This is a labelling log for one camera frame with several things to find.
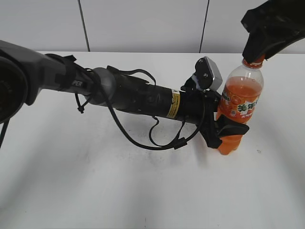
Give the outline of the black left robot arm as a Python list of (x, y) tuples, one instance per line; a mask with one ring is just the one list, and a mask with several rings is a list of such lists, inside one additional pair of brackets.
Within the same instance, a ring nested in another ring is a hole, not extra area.
[(135, 76), (143, 69), (122, 71), (112, 66), (83, 68), (74, 56), (42, 54), (9, 42), (0, 43), (0, 122), (4, 137), (10, 119), (26, 105), (32, 105), (43, 89), (80, 95), (77, 102), (83, 113), (86, 104), (109, 109), (118, 128), (127, 136), (116, 111), (168, 118), (196, 125), (209, 148), (218, 148), (226, 136), (244, 135), (249, 127), (221, 115), (215, 118), (221, 96), (222, 78), (216, 64), (200, 58), (195, 71), (180, 90), (158, 86), (154, 77), (148, 81)]

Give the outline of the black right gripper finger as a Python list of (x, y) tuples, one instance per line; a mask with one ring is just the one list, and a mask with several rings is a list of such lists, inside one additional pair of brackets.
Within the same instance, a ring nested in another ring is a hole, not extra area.
[(288, 35), (277, 35), (277, 36), (269, 36), (267, 40), (267, 45), (264, 50), (265, 60), (270, 59), (274, 55), (278, 54), (284, 48), (289, 45), (298, 42), (305, 38), (305, 31), (291, 31)]
[(243, 51), (243, 58), (248, 63), (259, 59), (272, 46), (272, 39), (263, 31), (254, 31), (249, 34), (246, 46)]

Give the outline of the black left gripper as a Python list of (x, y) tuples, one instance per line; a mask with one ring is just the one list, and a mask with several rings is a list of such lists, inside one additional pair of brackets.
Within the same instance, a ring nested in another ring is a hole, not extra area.
[(180, 92), (179, 119), (196, 125), (186, 142), (200, 133), (209, 148), (218, 148), (222, 143), (220, 137), (245, 135), (248, 132), (248, 125), (235, 122), (223, 114), (214, 120), (220, 97), (218, 92), (212, 90)]

